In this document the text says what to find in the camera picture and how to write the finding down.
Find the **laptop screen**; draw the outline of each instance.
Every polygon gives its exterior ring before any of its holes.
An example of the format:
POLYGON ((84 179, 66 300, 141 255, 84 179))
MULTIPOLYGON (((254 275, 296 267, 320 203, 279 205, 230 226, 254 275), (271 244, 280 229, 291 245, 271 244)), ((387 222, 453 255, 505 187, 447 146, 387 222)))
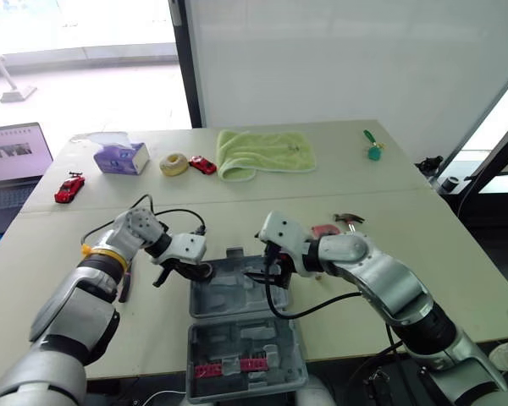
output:
POLYGON ((39 124, 0 128, 0 181, 41 176, 51 162, 39 124))

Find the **red toy car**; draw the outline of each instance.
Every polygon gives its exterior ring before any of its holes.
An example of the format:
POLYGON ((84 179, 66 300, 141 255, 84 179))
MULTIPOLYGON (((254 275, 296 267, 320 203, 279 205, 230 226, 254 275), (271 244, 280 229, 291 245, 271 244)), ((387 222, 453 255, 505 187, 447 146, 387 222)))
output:
POLYGON ((54 201, 57 203, 70 203, 79 192, 79 189, 85 184, 83 173, 70 172, 70 178, 64 180, 58 192, 54 195, 54 201))
POLYGON ((188 163, 190 164, 191 167, 194 167, 195 169, 199 169, 206 175, 215 173, 217 170, 217 166, 214 163, 208 161, 201 155, 193 156, 192 158, 190 158, 188 163))

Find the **purple tissue box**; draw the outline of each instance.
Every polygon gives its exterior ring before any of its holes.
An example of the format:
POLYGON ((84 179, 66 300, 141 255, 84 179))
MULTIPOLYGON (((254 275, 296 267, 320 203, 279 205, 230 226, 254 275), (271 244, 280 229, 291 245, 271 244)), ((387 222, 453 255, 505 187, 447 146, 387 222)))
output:
POLYGON ((106 145, 96 154, 94 161, 102 172, 139 175, 149 160, 149 152, 144 142, 132 144, 132 148, 106 145))

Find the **hammer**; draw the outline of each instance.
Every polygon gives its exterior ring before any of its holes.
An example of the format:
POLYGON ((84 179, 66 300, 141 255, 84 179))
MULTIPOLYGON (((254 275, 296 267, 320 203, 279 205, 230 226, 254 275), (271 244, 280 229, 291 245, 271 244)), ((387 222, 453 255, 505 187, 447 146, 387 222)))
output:
POLYGON ((359 222, 360 224, 362 224, 365 221, 364 218, 361 218, 361 217, 356 216, 355 214, 351 214, 351 213, 333 214, 333 219, 336 222, 345 222, 346 225, 348 226, 348 228, 350 229, 350 231, 352 231, 353 233, 356 232, 356 228, 354 227, 354 222, 359 222))

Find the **green cloth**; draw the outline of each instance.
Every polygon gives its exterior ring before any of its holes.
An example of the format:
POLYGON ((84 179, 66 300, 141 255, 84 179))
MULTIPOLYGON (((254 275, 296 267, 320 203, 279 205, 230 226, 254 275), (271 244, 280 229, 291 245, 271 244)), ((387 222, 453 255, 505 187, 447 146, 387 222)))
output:
POLYGON ((301 133, 255 134, 224 130, 217 141, 218 176, 250 180, 256 170, 305 173, 316 168, 312 147, 301 133))

